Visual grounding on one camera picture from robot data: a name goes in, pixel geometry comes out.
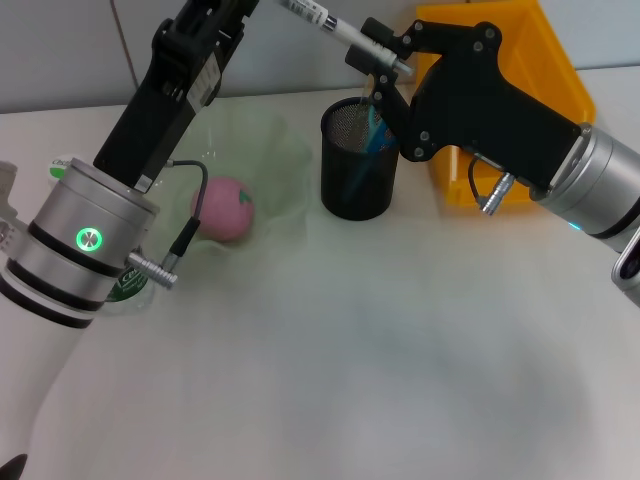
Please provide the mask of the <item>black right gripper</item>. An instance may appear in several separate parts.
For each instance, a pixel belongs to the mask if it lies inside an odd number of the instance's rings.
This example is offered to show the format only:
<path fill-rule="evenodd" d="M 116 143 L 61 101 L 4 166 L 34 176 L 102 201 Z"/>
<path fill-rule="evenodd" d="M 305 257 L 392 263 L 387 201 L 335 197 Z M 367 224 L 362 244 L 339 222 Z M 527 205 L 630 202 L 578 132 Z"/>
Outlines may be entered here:
<path fill-rule="evenodd" d="M 581 130 L 573 121 L 506 80 L 498 65 L 499 28 L 415 20 L 394 31 L 369 17 L 362 33 L 390 50 L 435 53 L 436 63 L 411 106 L 396 88 L 397 73 L 351 46 L 345 62 L 374 79 L 370 101 L 411 161 L 427 161 L 441 148 L 478 153 L 521 183 L 550 188 Z"/>

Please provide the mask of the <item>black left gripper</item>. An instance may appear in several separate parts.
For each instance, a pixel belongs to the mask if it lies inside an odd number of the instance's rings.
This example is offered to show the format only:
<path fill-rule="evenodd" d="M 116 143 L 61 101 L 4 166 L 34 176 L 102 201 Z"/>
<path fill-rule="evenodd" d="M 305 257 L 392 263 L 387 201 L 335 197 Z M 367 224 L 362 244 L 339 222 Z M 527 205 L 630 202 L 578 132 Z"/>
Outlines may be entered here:
<path fill-rule="evenodd" d="M 204 19 L 219 0 L 187 0 L 152 40 L 139 88 L 96 155 L 93 166 L 146 193 L 195 116 L 220 90 L 222 73 L 258 0 L 222 0 L 221 20 Z"/>

